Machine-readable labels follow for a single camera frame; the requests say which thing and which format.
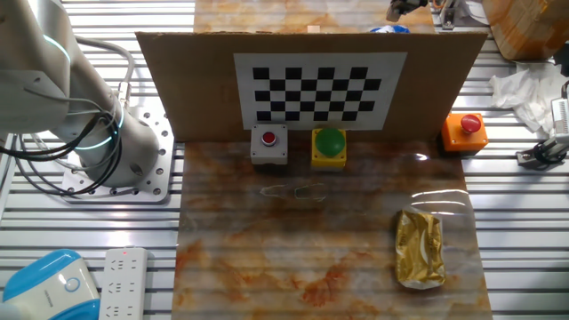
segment electrical outlet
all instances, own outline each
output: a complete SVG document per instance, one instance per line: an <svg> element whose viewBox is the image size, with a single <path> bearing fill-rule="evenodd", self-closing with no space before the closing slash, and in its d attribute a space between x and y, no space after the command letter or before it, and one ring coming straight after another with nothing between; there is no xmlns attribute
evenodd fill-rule
<svg viewBox="0 0 569 320"><path fill-rule="evenodd" d="M142 319L147 258L142 248L107 251L99 320Z"/></svg>

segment metal rail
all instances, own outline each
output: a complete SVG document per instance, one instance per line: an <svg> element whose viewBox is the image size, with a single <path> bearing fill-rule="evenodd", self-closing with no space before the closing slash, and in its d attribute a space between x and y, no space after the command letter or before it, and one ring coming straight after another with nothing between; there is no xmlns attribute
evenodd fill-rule
<svg viewBox="0 0 569 320"><path fill-rule="evenodd" d="M192 31L191 1L63 1L74 32L118 44L136 59L132 106L162 112L150 73L133 31ZM433 16L437 29L441 26ZM454 31L490 29L456 27ZM114 53L82 47L97 71L115 89L126 62ZM511 110L490 108L491 76L508 76L515 66L505 61L490 35L454 103L454 112L480 112L485 117L488 146L463 167L477 218L477 236L486 283L496 320L569 318L569 165L547 172L517 166L514 153L528 149L537 137ZM47 136L57 145L54 137ZM72 205L36 192L20 173L0 190L0 296L7 280L46 253L68 247L84 256L97 285L102 283L105 251L124 245L143 246L148 263L146 319L170 319L183 145L176 146L170 202L163 205ZM62 168L38 168L57 183Z"/></svg>

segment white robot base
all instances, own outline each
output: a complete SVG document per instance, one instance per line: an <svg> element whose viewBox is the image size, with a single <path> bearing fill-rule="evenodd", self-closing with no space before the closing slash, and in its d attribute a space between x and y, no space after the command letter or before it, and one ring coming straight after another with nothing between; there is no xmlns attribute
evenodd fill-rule
<svg viewBox="0 0 569 320"><path fill-rule="evenodd" d="M139 119L146 123L158 138L158 159L145 179L136 186L127 188L99 187L94 193L63 198L71 204L160 204L167 200L172 171L174 137L172 127L165 117L162 107L137 108ZM69 154L68 162L81 166L79 156ZM67 190L80 190L92 184L85 172L66 169L63 173L62 187Z"/></svg>

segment gold foil package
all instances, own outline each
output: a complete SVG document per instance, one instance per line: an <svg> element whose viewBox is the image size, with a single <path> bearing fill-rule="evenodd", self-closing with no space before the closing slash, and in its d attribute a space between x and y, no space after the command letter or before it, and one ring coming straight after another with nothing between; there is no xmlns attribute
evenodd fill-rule
<svg viewBox="0 0 569 320"><path fill-rule="evenodd" d="M442 257L442 222L413 208L402 210L397 218L396 276L407 288L425 290L445 282Z"/></svg>

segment red emergency stop button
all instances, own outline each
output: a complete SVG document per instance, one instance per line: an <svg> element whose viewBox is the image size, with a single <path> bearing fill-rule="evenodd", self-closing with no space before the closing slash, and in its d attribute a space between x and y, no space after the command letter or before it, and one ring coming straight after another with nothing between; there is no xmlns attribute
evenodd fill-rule
<svg viewBox="0 0 569 320"><path fill-rule="evenodd" d="M276 136L273 132L265 132L261 137L263 144L267 147L272 147L275 145Z"/></svg>
<svg viewBox="0 0 569 320"><path fill-rule="evenodd" d="M482 127L482 122L477 116L465 115L461 119L461 127L462 130L464 130L466 133L474 133L480 130Z"/></svg>

